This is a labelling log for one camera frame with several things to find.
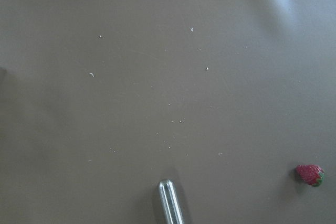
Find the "steel muddler black tip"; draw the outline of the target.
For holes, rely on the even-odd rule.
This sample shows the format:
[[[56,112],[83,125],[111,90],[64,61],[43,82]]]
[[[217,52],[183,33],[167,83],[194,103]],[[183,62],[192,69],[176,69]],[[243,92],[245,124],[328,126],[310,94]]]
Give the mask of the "steel muddler black tip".
[[[185,221],[175,184],[170,179],[164,179],[158,184],[158,192],[165,222],[168,224],[184,224]]]

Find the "red strawberry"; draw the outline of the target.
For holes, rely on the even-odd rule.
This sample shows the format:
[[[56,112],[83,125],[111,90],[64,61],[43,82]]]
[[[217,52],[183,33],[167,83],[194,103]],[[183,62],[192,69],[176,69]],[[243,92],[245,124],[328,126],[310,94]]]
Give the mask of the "red strawberry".
[[[324,181],[324,170],[318,165],[298,165],[296,172],[306,184],[312,187],[319,187]]]

